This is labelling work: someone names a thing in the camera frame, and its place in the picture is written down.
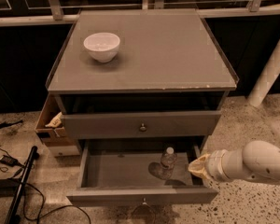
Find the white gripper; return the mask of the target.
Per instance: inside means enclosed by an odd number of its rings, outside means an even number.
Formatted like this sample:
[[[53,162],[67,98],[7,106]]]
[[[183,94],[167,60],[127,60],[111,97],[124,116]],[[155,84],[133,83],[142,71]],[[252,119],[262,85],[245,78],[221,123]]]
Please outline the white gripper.
[[[230,182],[223,170],[223,157],[226,149],[216,150],[212,154],[204,154],[188,166],[188,171],[201,179],[214,179],[216,182]]]

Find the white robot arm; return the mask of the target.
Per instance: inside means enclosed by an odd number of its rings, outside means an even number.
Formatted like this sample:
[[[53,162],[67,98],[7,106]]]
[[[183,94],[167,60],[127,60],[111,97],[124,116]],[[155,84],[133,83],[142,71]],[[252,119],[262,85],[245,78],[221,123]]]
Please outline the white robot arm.
[[[216,182],[244,180],[280,185],[280,148],[265,141],[252,141],[236,150],[215,150],[192,161],[192,175]]]

